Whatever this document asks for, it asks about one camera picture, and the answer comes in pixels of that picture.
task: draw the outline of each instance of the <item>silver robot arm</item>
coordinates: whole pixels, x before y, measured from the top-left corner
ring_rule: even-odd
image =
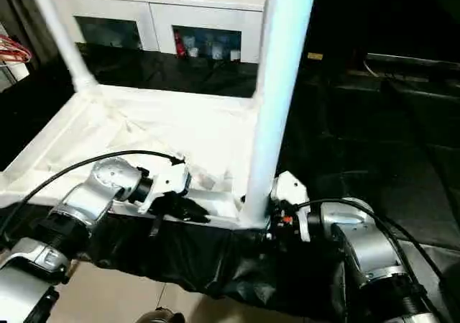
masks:
[[[54,286],[65,282],[70,262],[85,249],[114,200],[130,201],[145,213],[165,193],[184,194],[190,183],[185,163],[148,177],[121,158],[97,162],[48,216],[0,262],[0,322],[46,322],[59,298]]]
[[[306,187],[290,173],[275,181],[272,199],[279,209],[272,216],[270,238],[310,242],[320,237],[337,242],[373,322],[438,323],[423,300],[423,288],[408,275],[392,241],[368,214],[344,203],[322,203],[315,211],[310,206],[295,209],[308,196]],[[347,200],[372,210],[361,200]]]

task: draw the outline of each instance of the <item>glass cabinet door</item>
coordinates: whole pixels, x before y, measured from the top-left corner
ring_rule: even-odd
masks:
[[[90,44],[142,50],[135,21],[75,16],[85,41]]]
[[[75,42],[158,50],[148,3],[120,0],[53,0]]]

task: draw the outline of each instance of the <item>metal clamp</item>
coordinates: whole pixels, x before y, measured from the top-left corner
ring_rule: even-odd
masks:
[[[70,265],[69,259],[55,248],[27,237],[22,238],[11,249],[9,255],[0,263],[0,269],[15,258],[24,258],[49,272],[67,269]]]

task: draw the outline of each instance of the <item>floor tile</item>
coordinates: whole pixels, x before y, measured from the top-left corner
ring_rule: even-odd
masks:
[[[303,323],[302,318],[258,309],[231,299],[215,300],[203,294],[189,293],[172,283],[166,285],[160,306],[181,312],[187,323]]]
[[[163,283],[81,263],[47,323],[134,323],[157,308]]]

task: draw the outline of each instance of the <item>cable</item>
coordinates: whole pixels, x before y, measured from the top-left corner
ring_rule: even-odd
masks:
[[[380,77],[377,73],[375,73],[375,71],[373,71],[373,70],[367,65],[367,63],[366,63],[365,60],[363,60],[362,63],[363,63],[363,65],[364,65],[364,67],[366,68],[366,70],[369,71],[369,73],[370,73],[371,75],[373,75],[374,77]]]
[[[14,216],[17,214],[17,212],[33,197],[35,196],[40,190],[42,190],[44,187],[47,185],[51,184],[53,181],[56,179],[64,176],[66,173],[71,172],[72,170],[75,170],[76,168],[79,168],[84,165],[88,165],[89,163],[95,163],[96,161],[107,159],[107,158],[113,158],[115,156],[122,156],[122,155],[129,155],[129,154],[145,154],[145,155],[154,155],[154,156],[159,156],[161,158],[167,158],[171,161],[173,165],[178,164],[178,163],[183,163],[184,160],[178,159],[172,155],[167,155],[159,152],[153,152],[150,150],[122,150],[119,152],[114,152],[114,153],[108,153],[108,154],[103,154],[99,156],[95,156],[94,158],[89,158],[84,161],[80,161],[79,163],[75,163],[67,168],[64,168],[60,172],[57,172],[55,175],[49,177],[46,181],[41,183],[39,186],[37,186],[35,189],[29,192],[18,204],[13,208],[11,213],[5,218],[3,223],[1,224],[0,227],[0,242],[5,240],[5,231],[6,228],[8,227],[8,224],[10,223],[11,220],[13,220]]]
[[[13,39],[0,35],[0,59],[4,62],[15,62],[15,64],[0,65],[0,68],[11,67],[28,63],[32,59],[32,53]]]
[[[393,219],[386,217],[385,215],[377,215],[373,211],[363,207],[361,204],[359,204],[356,201],[351,201],[348,199],[316,199],[312,201],[307,201],[302,204],[298,204],[297,208],[303,208],[304,206],[310,206],[311,204],[322,204],[322,203],[342,203],[342,204],[347,204],[349,206],[352,206],[359,211],[362,211],[369,215],[371,218],[375,220],[376,223],[382,228],[382,231],[389,237],[393,245],[395,246],[395,249],[397,251],[397,255],[400,257],[402,264],[404,265],[406,271],[408,272],[409,277],[412,279],[412,281],[416,284],[419,285],[417,276],[415,275],[415,272],[410,265],[410,262],[408,260],[407,255],[405,254],[403,248],[401,247],[401,244],[399,240],[396,238],[395,234],[388,228],[387,224],[391,224],[393,227],[398,229],[400,232],[402,232],[405,237],[414,245],[414,247],[417,249],[417,251],[422,255],[422,257],[425,259],[427,264],[431,267],[433,272],[438,276],[440,282],[444,282],[444,276],[441,272],[441,270],[438,268],[438,266],[433,262],[431,257],[428,255],[428,253],[422,248],[420,243],[412,236],[404,227],[402,227],[400,224],[398,224],[396,221]],[[453,293],[450,293],[452,298],[456,300],[456,297]],[[439,310],[434,306],[433,302],[428,298],[426,293],[422,294],[422,300],[425,302],[427,307],[432,311],[432,313],[438,318],[438,320],[441,323],[447,322],[447,320],[441,315]]]

